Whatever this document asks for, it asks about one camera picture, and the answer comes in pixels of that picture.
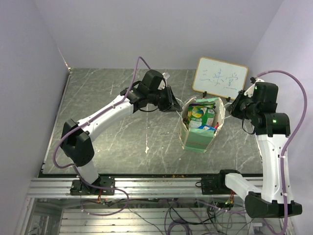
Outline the aluminium rail frame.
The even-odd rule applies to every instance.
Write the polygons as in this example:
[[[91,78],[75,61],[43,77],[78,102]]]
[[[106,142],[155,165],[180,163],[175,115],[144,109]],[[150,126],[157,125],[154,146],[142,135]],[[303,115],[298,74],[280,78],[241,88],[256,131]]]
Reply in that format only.
[[[96,199],[98,195],[71,195],[74,178],[35,178],[31,181],[26,196],[42,199]],[[104,195],[105,199],[129,198],[206,198],[196,182],[200,178],[116,178],[118,190],[114,195]]]

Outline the green patterned paper bag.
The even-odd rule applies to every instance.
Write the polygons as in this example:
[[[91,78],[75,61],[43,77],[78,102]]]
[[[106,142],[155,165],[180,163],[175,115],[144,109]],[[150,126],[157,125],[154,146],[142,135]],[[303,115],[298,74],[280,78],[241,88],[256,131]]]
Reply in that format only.
[[[221,98],[189,99],[179,118],[182,149],[205,153],[222,129],[224,119],[225,107]]]

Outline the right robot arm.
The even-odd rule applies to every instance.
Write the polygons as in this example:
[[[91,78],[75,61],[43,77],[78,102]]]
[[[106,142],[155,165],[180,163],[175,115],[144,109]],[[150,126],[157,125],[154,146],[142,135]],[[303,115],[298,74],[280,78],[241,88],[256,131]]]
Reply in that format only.
[[[226,170],[215,183],[222,194],[230,190],[244,201],[251,218],[283,218],[302,213],[291,192],[288,160],[283,147],[291,134],[290,119],[276,112],[278,86],[257,79],[246,91],[241,90],[229,114],[241,121],[249,120],[262,157],[263,185],[257,188],[235,170]]]

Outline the small whiteboard with writing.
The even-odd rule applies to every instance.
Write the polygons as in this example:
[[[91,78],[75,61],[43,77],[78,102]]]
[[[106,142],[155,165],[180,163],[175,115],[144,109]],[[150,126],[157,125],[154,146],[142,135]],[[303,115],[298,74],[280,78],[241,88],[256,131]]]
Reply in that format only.
[[[201,57],[192,89],[200,93],[234,100],[244,88],[248,67]]]

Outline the green snack packet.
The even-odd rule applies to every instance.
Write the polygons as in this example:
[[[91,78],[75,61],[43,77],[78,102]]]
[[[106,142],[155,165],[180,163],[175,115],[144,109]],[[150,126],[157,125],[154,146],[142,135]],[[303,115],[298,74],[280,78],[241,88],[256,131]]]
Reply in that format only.
[[[191,104],[187,110],[187,124],[189,128],[211,126],[215,118],[215,103]]]

